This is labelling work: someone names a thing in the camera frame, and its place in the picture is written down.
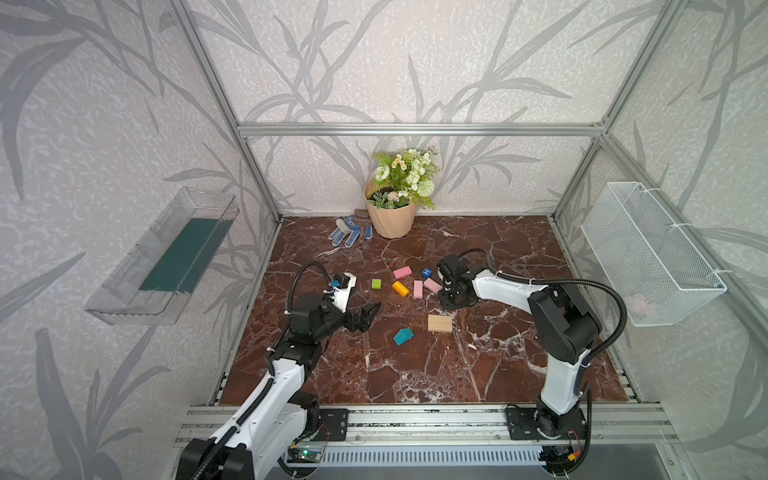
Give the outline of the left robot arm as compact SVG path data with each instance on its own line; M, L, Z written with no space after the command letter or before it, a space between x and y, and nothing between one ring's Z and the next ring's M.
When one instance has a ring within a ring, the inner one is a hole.
M265 376L209 438L182 451L177 479L263 479L295 441L320 429L317 397L302 390L335 331L366 332L379 302L353 311L350 291L304 294L286 309L287 325L269 351Z

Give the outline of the natural wood block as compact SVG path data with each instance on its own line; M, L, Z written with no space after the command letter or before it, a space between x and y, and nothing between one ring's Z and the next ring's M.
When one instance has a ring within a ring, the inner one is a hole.
M435 324L435 325L451 325L452 317L445 316L445 315L429 315L428 323Z
M428 330L434 333L451 333L453 326L451 324L429 323Z

